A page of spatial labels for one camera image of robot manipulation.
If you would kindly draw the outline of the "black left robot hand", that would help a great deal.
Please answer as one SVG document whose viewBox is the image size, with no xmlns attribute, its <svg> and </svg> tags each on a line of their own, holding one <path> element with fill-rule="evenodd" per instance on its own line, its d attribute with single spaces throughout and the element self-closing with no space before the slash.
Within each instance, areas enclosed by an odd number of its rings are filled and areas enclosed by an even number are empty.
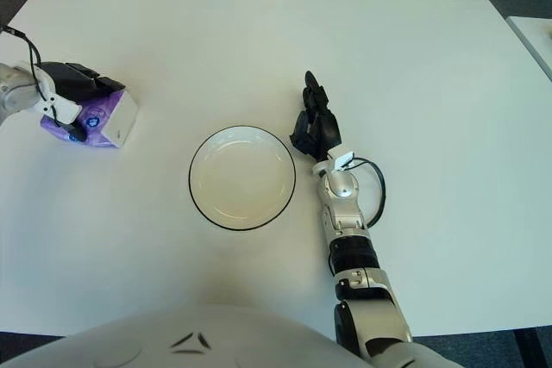
<svg viewBox="0 0 552 368">
<path fill-rule="evenodd" d="M 53 79 L 56 94 L 75 102 L 81 111 L 67 126 L 44 115 L 41 127 L 60 140 L 89 147 L 113 147 L 101 129 L 110 119 L 126 86 L 77 63 L 45 62 L 42 68 Z"/>
</svg>

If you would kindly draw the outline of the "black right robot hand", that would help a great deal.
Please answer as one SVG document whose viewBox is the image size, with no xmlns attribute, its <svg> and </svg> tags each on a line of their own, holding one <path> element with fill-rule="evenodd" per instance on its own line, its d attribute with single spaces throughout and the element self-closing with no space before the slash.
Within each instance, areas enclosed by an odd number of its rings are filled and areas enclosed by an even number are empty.
<svg viewBox="0 0 552 368">
<path fill-rule="evenodd" d="M 325 89 L 311 71 L 305 73 L 304 81 L 304 109 L 298 114 L 290 140 L 301 153 L 320 162 L 327 159 L 331 148 L 342 144 L 342 138 Z"/>
</svg>

